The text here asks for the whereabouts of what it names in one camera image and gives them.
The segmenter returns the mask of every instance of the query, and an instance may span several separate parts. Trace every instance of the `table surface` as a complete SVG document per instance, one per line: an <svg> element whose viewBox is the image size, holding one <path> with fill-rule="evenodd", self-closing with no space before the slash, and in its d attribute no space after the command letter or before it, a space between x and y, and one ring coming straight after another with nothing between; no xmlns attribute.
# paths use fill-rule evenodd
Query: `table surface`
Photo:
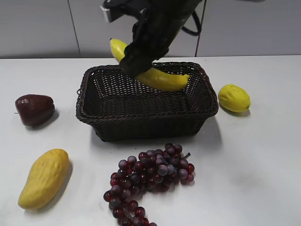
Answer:
<svg viewBox="0 0 301 226"><path fill-rule="evenodd" d="M140 151L180 143L191 152L195 184L139 200L158 226L300 226L301 56L165 58L200 64L216 92L228 83L251 97L241 116L219 109L193 137L102 142L75 117L76 91L92 66L114 59L0 60L0 225L117 226L103 200L118 162ZM26 128L15 100L49 95L59 117ZM70 176L53 201L39 211L17 205L33 162L65 149Z"/></svg>

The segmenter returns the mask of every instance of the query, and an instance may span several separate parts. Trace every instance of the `grape stem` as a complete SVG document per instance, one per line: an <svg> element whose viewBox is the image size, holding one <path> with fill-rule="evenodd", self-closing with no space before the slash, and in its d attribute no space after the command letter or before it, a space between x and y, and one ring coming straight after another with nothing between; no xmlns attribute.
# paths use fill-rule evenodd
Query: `grape stem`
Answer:
<svg viewBox="0 0 301 226"><path fill-rule="evenodd" d="M189 156L191 156L190 152L188 152L182 159L187 159Z"/></svg>
<svg viewBox="0 0 301 226"><path fill-rule="evenodd" d="M130 220L133 220L132 215L126 208L123 208L123 211L124 211L125 215L127 216L127 218L129 218Z"/></svg>

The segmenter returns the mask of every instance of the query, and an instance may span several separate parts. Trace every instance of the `red apple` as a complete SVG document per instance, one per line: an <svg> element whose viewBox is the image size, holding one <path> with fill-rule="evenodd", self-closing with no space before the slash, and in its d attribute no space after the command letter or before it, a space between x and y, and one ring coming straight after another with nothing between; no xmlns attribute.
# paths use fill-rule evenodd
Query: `red apple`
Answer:
<svg viewBox="0 0 301 226"><path fill-rule="evenodd" d="M25 126L39 126L49 120L55 112L53 99L45 95L24 95L19 97L15 104Z"/></svg>

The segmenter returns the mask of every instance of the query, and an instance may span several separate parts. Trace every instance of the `grape bunch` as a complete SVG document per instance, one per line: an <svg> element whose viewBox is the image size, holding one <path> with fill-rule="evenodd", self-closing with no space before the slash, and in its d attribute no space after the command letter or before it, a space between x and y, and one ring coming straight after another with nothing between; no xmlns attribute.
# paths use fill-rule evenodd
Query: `grape bunch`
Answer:
<svg viewBox="0 0 301 226"><path fill-rule="evenodd" d="M161 149L139 153L119 162L119 170L111 175L111 189L103 198L109 202L114 218L121 226L157 226L149 223L145 209L132 200L137 194L146 191L164 192L179 181L189 184L193 181L194 166L182 156L182 146L166 144Z"/></svg>

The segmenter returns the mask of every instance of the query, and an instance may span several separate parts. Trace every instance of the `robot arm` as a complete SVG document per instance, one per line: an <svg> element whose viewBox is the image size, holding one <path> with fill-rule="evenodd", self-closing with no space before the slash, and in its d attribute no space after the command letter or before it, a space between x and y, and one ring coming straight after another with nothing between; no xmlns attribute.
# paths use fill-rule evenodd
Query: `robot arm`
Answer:
<svg viewBox="0 0 301 226"><path fill-rule="evenodd" d="M113 22L124 14L134 16L138 22L133 26L133 41L125 50L120 67L130 77L152 67L152 62L163 57L187 19L198 17L195 8L202 0L105 0L102 6L107 22Z"/></svg>

